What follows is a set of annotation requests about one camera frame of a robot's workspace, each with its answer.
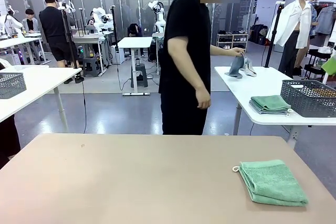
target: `desk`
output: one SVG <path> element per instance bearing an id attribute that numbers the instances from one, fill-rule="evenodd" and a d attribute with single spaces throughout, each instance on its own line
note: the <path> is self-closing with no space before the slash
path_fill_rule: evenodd
<path id="1" fill-rule="evenodd" d="M 99 41 L 106 41 L 105 36 L 102 34 L 85 34 L 82 36 L 75 34 L 72 37 L 72 41 L 75 44 L 81 44 L 81 45 L 98 44 L 98 52 L 99 52 L 100 67 L 101 67 L 101 73 L 99 74 L 99 76 L 102 76 L 106 72 L 106 68 L 103 65 Z M 108 55 L 108 52 L 106 52 L 106 50 L 105 50 L 105 61 L 106 61 L 105 64 L 109 66 L 110 65 L 109 55 Z"/>
<path id="2" fill-rule="evenodd" d="M 119 48 L 131 48 L 132 54 L 132 69 L 133 69 L 133 83 L 134 93 L 126 93 L 123 95 L 149 95 L 149 93 L 138 93 L 138 82 L 136 81 L 137 71 L 135 70 L 135 55 L 134 50 L 140 48 L 149 48 L 151 46 L 152 37 L 125 37 L 119 43 Z"/>
<path id="3" fill-rule="evenodd" d="M 156 65 L 157 65 L 156 74 L 160 75 L 159 50 L 157 48 L 157 43 L 158 43 L 158 38 L 164 37 L 164 33 L 153 33 L 152 37 L 155 38 L 155 46 L 156 46 Z"/>
<path id="4" fill-rule="evenodd" d="M 300 131 L 310 125 L 336 125 L 336 118 L 304 118 L 298 113 L 285 115 L 260 115 L 249 104 L 254 96 L 276 95 L 281 93 L 282 81 L 291 80 L 274 68 L 254 67 L 257 77 L 246 76 L 242 79 L 227 76 L 230 67 L 215 67 L 215 70 L 238 101 L 233 134 L 238 134 L 241 109 L 243 108 L 252 122 L 262 125 L 290 125 L 288 144 L 294 148 Z"/>
<path id="5" fill-rule="evenodd" d="M 0 122 L 15 114 L 25 106 L 44 96 L 52 89 L 55 92 L 59 114 L 64 126 L 64 132 L 69 132 L 66 115 L 62 105 L 58 86 L 81 71 L 81 68 L 45 68 L 44 66 L 12 66 L 0 72 L 22 72 L 27 90 L 10 98 L 0 99 Z"/>
<path id="6" fill-rule="evenodd" d="M 5 48 L 11 48 L 12 49 L 12 54 L 14 54 L 14 47 L 15 46 L 18 46 L 19 49 L 21 50 L 22 54 L 24 54 L 24 49 L 22 47 L 22 45 L 24 45 L 26 48 L 27 48 L 27 51 L 29 53 L 29 57 L 30 57 L 30 63 L 32 65 L 34 65 L 34 59 L 33 59 L 33 54 L 31 52 L 31 49 L 30 49 L 30 45 L 29 45 L 29 42 L 33 42 L 33 41 L 36 41 L 38 40 L 39 43 L 40 43 L 40 47 L 41 47 L 41 52 L 42 52 L 42 55 L 43 55 L 43 58 L 44 58 L 44 62 L 41 64 L 44 65 L 44 64 L 47 64 L 51 61 L 47 61 L 46 60 L 46 56 L 45 56 L 45 53 L 44 53 L 44 50 L 43 50 L 43 46 L 42 46 L 42 42 L 41 42 L 41 38 L 39 37 L 31 37 L 31 38 L 25 38 L 25 37 L 20 37 L 20 38 L 12 38 L 12 39 L 5 39 L 5 40 L 1 40 L 0 41 L 0 49 L 5 49 Z"/>
<path id="7" fill-rule="evenodd" d="M 283 160 L 306 207 L 251 201 L 239 162 Z M 274 136 L 46 134 L 0 170 L 3 224 L 334 224 L 336 201 Z"/>

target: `towel loop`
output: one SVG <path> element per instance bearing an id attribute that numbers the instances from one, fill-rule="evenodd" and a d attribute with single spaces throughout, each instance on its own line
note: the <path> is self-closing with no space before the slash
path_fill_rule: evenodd
<path id="1" fill-rule="evenodd" d="M 235 173 L 237 173 L 237 172 L 239 171 L 239 166 L 235 166 L 235 167 L 233 167 L 232 170 L 233 170 Z"/>

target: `green cloth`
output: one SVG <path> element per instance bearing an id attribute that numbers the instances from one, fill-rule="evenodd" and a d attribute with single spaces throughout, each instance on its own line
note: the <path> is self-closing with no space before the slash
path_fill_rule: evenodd
<path id="1" fill-rule="evenodd" d="M 322 69 L 330 76 L 336 74 L 336 59 L 330 58 L 325 64 L 322 65 Z"/>
<path id="2" fill-rule="evenodd" d="M 251 100 L 255 105 L 262 108 L 263 111 L 287 111 L 290 109 L 290 105 L 280 95 L 251 97 Z"/>
<path id="3" fill-rule="evenodd" d="M 308 203 L 299 183 L 281 160 L 242 162 L 239 172 L 254 202 L 293 207 Z"/>

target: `mannequin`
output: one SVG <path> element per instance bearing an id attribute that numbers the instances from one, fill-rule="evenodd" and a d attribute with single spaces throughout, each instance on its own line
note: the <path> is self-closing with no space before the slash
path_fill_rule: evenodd
<path id="1" fill-rule="evenodd" d="M 296 62 L 295 62 L 295 67 L 294 67 L 294 71 L 293 71 L 294 76 L 300 76 L 301 75 L 302 60 L 309 51 L 310 40 L 315 37 L 315 29 L 316 29 L 316 26 L 319 24 L 318 22 L 316 22 L 317 11 L 312 6 L 312 3 L 314 1 L 315 0 L 308 0 L 309 4 L 311 5 L 311 28 L 310 28 L 310 33 L 309 33 L 307 46 L 305 48 L 299 49 L 299 51 L 298 51 L 298 54 L 297 54 L 297 57 L 296 57 Z"/>
<path id="2" fill-rule="evenodd" d="M 271 39 L 275 26 L 272 22 L 267 38 Z M 274 44 L 284 46 L 279 71 L 293 77 L 296 56 L 300 48 L 307 46 L 311 25 L 311 7 L 306 0 L 295 0 L 281 12 Z"/>

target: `black t-shirt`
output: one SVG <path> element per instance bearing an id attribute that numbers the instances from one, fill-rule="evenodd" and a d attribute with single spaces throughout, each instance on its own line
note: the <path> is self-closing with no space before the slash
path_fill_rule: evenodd
<path id="1" fill-rule="evenodd" d="M 30 30 L 34 31 L 34 23 L 32 20 L 27 19 L 27 25 L 28 25 L 29 31 Z"/>
<path id="2" fill-rule="evenodd" d="M 48 6 L 39 14 L 49 44 L 67 42 L 61 10 Z"/>
<path id="3" fill-rule="evenodd" d="M 170 6 L 161 65 L 159 93 L 181 91 L 184 95 L 195 95 L 194 88 L 180 74 L 168 53 L 167 42 L 175 37 L 187 37 L 187 51 L 205 87 L 211 89 L 211 22 L 209 10 L 200 0 L 174 0 Z"/>

